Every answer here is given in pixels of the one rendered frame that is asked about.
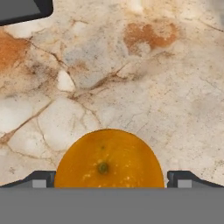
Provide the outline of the orange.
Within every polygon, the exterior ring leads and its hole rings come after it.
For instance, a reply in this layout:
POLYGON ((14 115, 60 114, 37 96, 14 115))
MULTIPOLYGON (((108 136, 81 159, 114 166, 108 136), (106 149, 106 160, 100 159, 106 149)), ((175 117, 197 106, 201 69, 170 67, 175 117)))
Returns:
POLYGON ((59 162, 56 187, 165 186, 162 169, 150 146, 119 129, 101 129, 77 140, 59 162))

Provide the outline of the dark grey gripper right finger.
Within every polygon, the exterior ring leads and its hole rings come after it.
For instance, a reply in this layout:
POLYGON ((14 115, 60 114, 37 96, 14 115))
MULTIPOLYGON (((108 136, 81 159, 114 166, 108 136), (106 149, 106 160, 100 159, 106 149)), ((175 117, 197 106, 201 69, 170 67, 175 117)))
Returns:
POLYGON ((218 185, 204 179, 198 178, 191 171, 168 171, 167 172, 168 188, 203 188, 203 187, 220 187, 218 185))

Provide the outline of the black sink basin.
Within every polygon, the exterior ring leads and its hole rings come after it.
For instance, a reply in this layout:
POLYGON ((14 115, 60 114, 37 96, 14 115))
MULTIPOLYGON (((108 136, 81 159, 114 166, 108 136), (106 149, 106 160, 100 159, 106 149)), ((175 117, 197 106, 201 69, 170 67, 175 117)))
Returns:
POLYGON ((53 0, 0 0, 0 26, 47 18, 53 0))

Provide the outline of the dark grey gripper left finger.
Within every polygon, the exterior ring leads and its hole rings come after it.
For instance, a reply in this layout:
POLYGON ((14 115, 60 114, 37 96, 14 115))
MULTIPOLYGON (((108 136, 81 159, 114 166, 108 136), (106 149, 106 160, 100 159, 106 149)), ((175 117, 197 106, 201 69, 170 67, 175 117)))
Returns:
POLYGON ((33 171, 27 177, 0 185, 0 188, 29 187, 29 188, 53 188, 56 171, 33 171))

